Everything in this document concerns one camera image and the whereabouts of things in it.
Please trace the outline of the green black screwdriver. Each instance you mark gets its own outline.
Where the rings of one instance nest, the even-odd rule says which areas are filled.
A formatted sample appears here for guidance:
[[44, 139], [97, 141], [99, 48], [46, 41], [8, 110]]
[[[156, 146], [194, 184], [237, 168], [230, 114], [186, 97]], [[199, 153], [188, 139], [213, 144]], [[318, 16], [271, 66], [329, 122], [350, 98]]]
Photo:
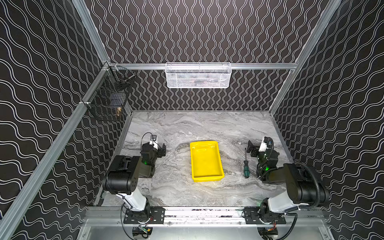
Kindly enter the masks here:
[[244, 177], [248, 179], [250, 177], [249, 161], [247, 160], [247, 149], [245, 148], [245, 160], [244, 160]]

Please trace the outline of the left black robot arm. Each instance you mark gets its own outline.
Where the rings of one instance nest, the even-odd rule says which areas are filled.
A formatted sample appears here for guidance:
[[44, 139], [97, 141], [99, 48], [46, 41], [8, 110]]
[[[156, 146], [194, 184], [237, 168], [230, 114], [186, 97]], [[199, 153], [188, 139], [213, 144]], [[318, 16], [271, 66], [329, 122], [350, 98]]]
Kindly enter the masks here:
[[141, 144], [141, 155], [115, 156], [103, 179], [103, 190], [123, 200], [122, 211], [127, 223], [160, 222], [160, 214], [152, 210], [148, 198], [138, 188], [139, 178], [152, 178], [156, 160], [166, 155], [166, 145], [160, 146], [157, 136], [148, 134], [150, 140]]

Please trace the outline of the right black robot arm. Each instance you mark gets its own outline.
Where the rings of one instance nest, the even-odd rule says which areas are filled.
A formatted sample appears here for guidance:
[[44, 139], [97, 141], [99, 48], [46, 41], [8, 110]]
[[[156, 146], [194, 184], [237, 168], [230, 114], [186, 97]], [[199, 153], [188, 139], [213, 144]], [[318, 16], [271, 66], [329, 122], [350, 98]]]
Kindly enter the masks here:
[[277, 223], [290, 212], [316, 208], [329, 201], [329, 191], [312, 167], [301, 162], [277, 166], [280, 153], [272, 138], [263, 137], [260, 145], [248, 141], [246, 154], [257, 159], [256, 177], [263, 184], [286, 185], [284, 192], [264, 199], [258, 211], [250, 214], [262, 223]]

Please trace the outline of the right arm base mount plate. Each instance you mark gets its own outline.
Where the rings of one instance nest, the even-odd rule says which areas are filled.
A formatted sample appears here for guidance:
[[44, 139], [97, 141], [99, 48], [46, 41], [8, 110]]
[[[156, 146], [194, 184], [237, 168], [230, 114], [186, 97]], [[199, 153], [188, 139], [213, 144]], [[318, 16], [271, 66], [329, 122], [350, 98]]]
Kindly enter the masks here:
[[247, 225], [285, 225], [287, 223], [283, 214], [260, 210], [260, 207], [244, 208], [242, 217]]

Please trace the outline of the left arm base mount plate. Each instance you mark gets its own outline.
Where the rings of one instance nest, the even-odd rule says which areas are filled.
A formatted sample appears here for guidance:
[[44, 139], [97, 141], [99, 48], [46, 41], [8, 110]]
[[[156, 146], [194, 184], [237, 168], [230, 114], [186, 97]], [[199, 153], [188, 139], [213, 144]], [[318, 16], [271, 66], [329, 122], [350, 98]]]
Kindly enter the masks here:
[[123, 219], [125, 225], [163, 224], [165, 209], [162, 207], [150, 207], [140, 212], [127, 210]]

